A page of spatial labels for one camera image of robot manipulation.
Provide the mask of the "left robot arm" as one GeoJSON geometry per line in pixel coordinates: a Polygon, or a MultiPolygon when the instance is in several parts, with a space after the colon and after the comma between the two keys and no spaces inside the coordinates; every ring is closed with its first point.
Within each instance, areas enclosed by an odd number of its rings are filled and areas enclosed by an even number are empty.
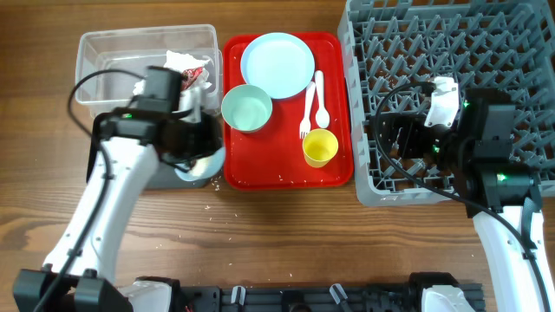
{"type": "Polygon", "coordinates": [[[180,311],[180,282],[141,277],[114,286],[121,240],[135,203],[167,152],[180,169],[222,147],[218,120],[192,111],[116,108],[95,136],[98,156],[66,231],[40,270],[21,270],[13,288],[21,311],[180,311]]]}

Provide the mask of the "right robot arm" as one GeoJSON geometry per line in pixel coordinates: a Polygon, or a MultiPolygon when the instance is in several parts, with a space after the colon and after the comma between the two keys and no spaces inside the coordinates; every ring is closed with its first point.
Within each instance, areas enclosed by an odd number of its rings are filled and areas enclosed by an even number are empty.
{"type": "Polygon", "coordinates": [[[469,88],[455,123],[431,114],[377,112],[374,138],[382,156],[427,158],[454,175],[449,198],[465,205],[490,270],[500,311],[552,311],[554,283],[544,246],[540,181],[512,160],[516,111],[509,94],[469,88]]]}

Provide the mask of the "red snack wrapper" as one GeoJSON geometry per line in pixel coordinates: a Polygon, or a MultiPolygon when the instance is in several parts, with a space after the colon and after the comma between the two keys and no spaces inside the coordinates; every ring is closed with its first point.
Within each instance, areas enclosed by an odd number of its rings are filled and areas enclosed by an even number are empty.
{"type": "Polygon", "coordinates": [[[182,80],[181,80],[180,90],[185,91],[186,89],[190,88],[197,81],[197,79],[201,76],[203,71],[204,71],[203,67],[185,69],[181,73],[182,80]]]}

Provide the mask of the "light blue bowl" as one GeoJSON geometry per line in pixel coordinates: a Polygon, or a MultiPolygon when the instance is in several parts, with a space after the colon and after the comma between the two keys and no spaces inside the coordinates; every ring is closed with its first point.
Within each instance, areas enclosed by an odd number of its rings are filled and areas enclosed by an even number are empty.
{"type": "Polygon", "coordinates": [[[200,179],[209,179],[218,173],[225,162],[225,147],[221,147],[213,155],[198,159],[195,164],[188,170],[184,164],[178,164],[180,168],[175,169],[177,176],[188,182],[193,182],[200,179]]]}

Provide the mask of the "white napkin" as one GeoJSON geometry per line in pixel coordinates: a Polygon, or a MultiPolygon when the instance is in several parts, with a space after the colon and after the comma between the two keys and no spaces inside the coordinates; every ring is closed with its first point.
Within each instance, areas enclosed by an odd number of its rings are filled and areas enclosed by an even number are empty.
{"type": "Polygon", "coordinates": [[[209,62],[209,59],[197,59],[190,54],[181,54],[168,50],[166,52],[166,63],[164,64],[164,68],[169,68],[173,71],[182,73],[185,69],[203,67],[203,73],[190,88],[200,87],[201,89],[206,90],[212,86],[212,83],[208,81],[210,74],[206,69],[209,62]]]}
{"type": "Polygon", "coordinates": [[[144,93],[145,82],[145,80],[141,80],[134,84],[133,95],[140,95],[144,93]]]}

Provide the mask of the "yellow cup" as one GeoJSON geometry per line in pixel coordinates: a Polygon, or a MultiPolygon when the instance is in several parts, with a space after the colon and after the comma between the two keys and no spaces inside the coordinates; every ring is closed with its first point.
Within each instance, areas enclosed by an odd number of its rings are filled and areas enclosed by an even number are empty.
{"type": "Polygon", "coordinates": [[[318,128],[311,130],[302,143],[304,159],[314,168],[326,166],[338,153],[339,142],[329,130],[318,128]]]}

